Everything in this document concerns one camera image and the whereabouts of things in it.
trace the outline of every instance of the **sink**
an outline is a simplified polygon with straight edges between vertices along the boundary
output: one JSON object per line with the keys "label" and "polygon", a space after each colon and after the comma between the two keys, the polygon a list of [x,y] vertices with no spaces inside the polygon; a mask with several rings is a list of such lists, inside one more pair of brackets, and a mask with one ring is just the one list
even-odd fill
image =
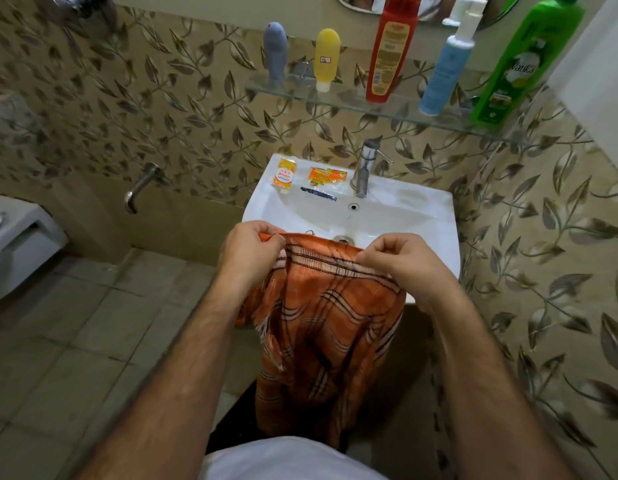
{"label": "sink", "polygon": [[[350,186],[354,171],[347,168],[294,158],[296,174],[288,193],[272,186],[282,155],[272,156],[242,215],[243,221],[263,220],[287,232],[314,233],[366,248],[375,238],[389,232],[419,234],[453,274],[460,274],[460,249],[454,204],[449,192],[382,177],[369,177],[366,198],[356,197]],[[347,172],[337,189],[311,187],[313,167]],[[301,187],[336,197],[307,193]],[[414,303],[409,295],[407,303]]]}

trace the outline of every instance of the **blue bottle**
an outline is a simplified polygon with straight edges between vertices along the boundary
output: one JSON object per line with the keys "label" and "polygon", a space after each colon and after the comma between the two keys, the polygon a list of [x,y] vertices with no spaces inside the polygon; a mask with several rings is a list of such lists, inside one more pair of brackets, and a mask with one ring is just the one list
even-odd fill
{"label": "blue bottle", "polygon": [[283,80],[287,65],[287,34],[281,24],[272,22],[267,25],[262,47],[269,67],[269,79]]}
{"label": "blue bottle", "polygon": [[471,0],[456,35],[451,35],[447,39],[447,44],[442,49],[436,69],[422,97],[421,113],[427,116],[437,116],[451,99],[475,47],[473,35],[478,29],[486,5],[487,0]]}

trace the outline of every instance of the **faucet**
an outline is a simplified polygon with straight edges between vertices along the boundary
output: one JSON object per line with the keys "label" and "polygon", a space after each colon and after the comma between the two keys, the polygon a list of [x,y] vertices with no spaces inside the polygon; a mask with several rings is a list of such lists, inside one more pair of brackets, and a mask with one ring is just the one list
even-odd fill
{"label": "faucet", "polygon": [[362,153],[358,159],[356,172],[351,179],[351,188],[356,191],[356,197],[358,198],[365,198],[367,196],[369,176],[373,172],[377,153],[380,153],[382,159],[387,163],[393,163],[391,158],[380,151],[380,142],[378,140],[366,139],[362,145]]}
{"label": "faucet", "polygon": [[164,176],[162,168],[158,165],[155,163],[147,163],[143,170],[143,174],[138,178],[131,190],[125,194],[125,209],[127,209],[129,214],[138,213],[136,209],[136,197],[138,193],[153,180],[165,183],[166,177]]}

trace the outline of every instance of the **striped fabric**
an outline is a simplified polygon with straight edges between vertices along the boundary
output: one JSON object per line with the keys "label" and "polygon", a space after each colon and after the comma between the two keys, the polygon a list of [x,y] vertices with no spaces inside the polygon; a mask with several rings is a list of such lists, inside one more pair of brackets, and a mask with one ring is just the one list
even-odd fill
{"label": "striped fabric", "polygon": [[353,246],[307,234],[285,238],[238,318],[254,322],[264,346],[258,427],[339,449],[389,349],[406,294],[388,276],[355,263],[360,250]]}

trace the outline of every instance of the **white wall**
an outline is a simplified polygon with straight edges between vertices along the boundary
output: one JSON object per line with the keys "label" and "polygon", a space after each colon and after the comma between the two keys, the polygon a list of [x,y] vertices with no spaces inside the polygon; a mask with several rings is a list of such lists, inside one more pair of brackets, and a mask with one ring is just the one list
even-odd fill
{"label": "white wall", "polygon": [[618,168],[618,0],[608,0],[548,81]]}
{"label": "white wall", "polygon": [[[336,30],[342,44],[352,48],[371,49],[376,39],[378,15],[359,13],[337,0],[115,0],[116,3],[145,10],[190,16],[218,23],[230,23],[246,29],[262,30],[268,23],[282,23],[291,37],[315,39],[323,28]],[[476,48],[468,66],[492,70],[508,42],[529,10],[542,0],[520,0],[512,12],[496,25],[476,35]],[[581,0],[588,17],[595,14],[604,0]],[[419,24],[409,56],[436,61],[449,29]]]}

